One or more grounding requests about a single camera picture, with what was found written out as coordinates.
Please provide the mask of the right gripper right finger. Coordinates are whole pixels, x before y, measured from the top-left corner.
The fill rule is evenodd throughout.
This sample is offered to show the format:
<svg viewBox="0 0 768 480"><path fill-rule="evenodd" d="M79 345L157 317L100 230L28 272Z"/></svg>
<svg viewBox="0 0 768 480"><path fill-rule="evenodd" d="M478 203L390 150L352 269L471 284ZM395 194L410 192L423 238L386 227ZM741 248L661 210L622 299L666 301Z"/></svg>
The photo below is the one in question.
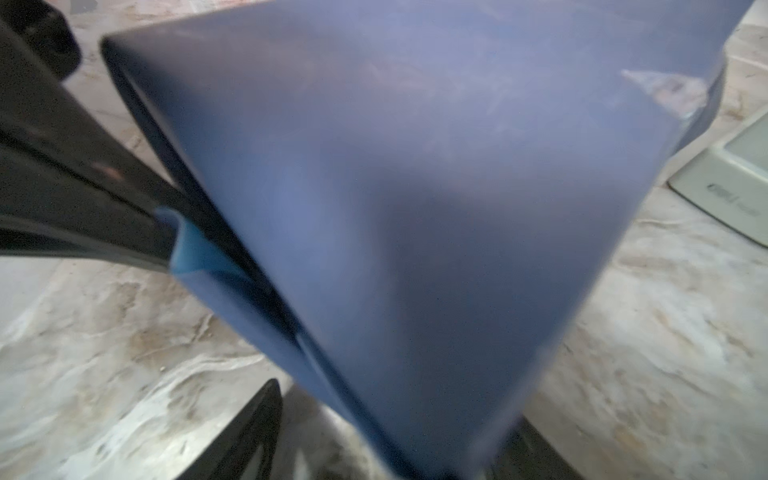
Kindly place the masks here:
<svg viewBox="0 0 768 480"><path fill-rule="evenodd" d="M522 417L488 468L495 480L582 480L583 477Z"/></svg>

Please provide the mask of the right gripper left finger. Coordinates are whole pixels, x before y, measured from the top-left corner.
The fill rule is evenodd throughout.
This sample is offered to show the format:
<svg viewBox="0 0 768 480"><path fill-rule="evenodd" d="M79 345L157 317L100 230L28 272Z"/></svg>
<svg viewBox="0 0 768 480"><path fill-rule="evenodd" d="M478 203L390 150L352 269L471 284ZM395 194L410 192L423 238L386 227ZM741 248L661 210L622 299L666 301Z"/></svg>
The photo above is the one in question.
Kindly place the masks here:
<svg viewBox="0 0 768 480"><path fill-rule="evenodd" d="M270 379L177 479L269 479L282 410L279 382Z"/></svg>

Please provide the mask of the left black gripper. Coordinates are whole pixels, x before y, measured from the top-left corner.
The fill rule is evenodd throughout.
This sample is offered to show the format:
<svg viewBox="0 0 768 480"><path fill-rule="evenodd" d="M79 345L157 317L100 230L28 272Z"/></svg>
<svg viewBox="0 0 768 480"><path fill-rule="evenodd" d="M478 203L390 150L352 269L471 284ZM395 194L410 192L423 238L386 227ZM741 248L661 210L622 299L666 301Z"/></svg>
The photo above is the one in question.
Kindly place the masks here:
<svg viewBox="0 0 768 480"><path fill-rule="evenodd" d="M58 9L1 0L1 20L2 255L166 270L175 231L154 213L188 202L60 84L82 54Z"/></svg>

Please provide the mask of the blue wrapping paper sheet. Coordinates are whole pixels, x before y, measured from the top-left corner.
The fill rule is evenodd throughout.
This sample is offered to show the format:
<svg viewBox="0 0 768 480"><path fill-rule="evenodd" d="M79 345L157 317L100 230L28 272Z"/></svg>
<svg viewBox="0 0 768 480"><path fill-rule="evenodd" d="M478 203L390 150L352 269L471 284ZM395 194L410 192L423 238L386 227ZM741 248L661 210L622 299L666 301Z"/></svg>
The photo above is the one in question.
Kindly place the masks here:
<svg viewBox="0 0 768 480"><path fill-rule="evenodd" d="M106 36L115 85L402 475L471 478L747 1L266 1Z"/></svg>

